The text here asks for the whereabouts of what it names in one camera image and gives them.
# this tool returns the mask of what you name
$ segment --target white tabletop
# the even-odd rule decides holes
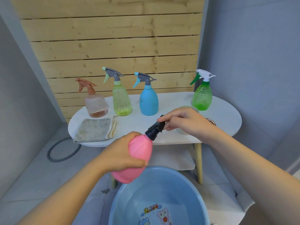
[[[152,126],[156,119],[161,115],[170,112],[171,110],[180,106],[190,106],[193,98],[193,92],[172,92],[172,93],[159,93],[159,110],[155,115],[145,116],[141,113],[139,106],[140,95],[129,95],[132,112],[125,117],[116,117],[117,125],[115,129],[115,136],[113,139],[100,142],[81,143],[82,145],[89,147],[106,147],[115,139],[126,135],[129,132],[136,131],[144,133],[147,129]],[[105,98],[109,105],[108,113],[101,117],[105,118],[115,114],[113,110],[113,97]],[[239,112],[228,102],[213,96],[210,107],[200,113],[213,120],[217,127],[222,129],[230,136],[235,135],[242,125],[242,118]],[[85,118],[91,118],[85,107],[77,111],[76,114],[71,118],[68,126],[69,134],[74,138],[80,124]],[[154,145],[169,145],[169,144],[189,144],[189,143],[200,143],[200,141],[190,135],[181,135],[176,130],[163,131],[159,133],[157,138],[154,140]]]

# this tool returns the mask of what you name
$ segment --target cup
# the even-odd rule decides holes
[[[184,109],[184,108],[192,108],[194,111],[196,111],[197,113],[199,113],[199,110],[196,108],[196,107],[193,107],[193,106],[181,106],[179,107],[181,109]],[[177,128],[176,129],[178,133],[182,134],[182,135],[189,135],[187,134],[186,132],[184,132],[182,129],[180,128]]]

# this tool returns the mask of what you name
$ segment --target cloth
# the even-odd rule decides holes
[[[117,115],[100,119],[84,119],[73,141],[75,143],[84,143],[112,139],[117,124],[115,117]]]

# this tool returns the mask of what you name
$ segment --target black spray nozzle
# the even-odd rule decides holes
[[[102,67],[102,69],[105,71],[105,79],[103,83],[105,83],[110,77],[114,77],[114,81],[120,81],[120,76],[124,76],[122,73],[111,68]]]
[[[157,134],[159,132],[163,131],[163,128],[165,126],[166,122],[156,122],[154,123],[150,128],[148,128],[148,130],[145,132],[145,135],[150,139],[150,140],[155,140]]]
[[[135,72],[134,75],[137,76],[137,81],[136,81],[135,85],[133,86],[133,88],[135,88],[138,85],[138,83],[140,83],[140,82],[144,81],[145,85],[151,85],[151,82],[156,80],[152,76],[145,74],[145,73],[141,73],[141,72]]]

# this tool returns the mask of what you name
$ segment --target gray hose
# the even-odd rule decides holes
[[[54,145],[52,145],[52,146],[49,148],[49,150],[48,150],[48,152],[47,152],[47,159],[48,159],[50,162],[52,162],[52,163],[58,163],[58,162],[65,161],[65,160],[71,158],[73,155],[75,155],[75,154],[79,151],[79,149],[81,148],[81,144],[78,144],[77,149],[76,149],[75,151],[73,151],[72,154],[66,156],[65,158],[57,159],[57,160],[51,158],[50,153],[51,153],[52,149],[53,149],[55,146],[57,146],[59,143],[65,141],[65,140],[69,140],[69,139],[72,139],[72,138],[71,138],[71,137],[65,137],[65,138],[59,140],[58,142],[56,142]]]

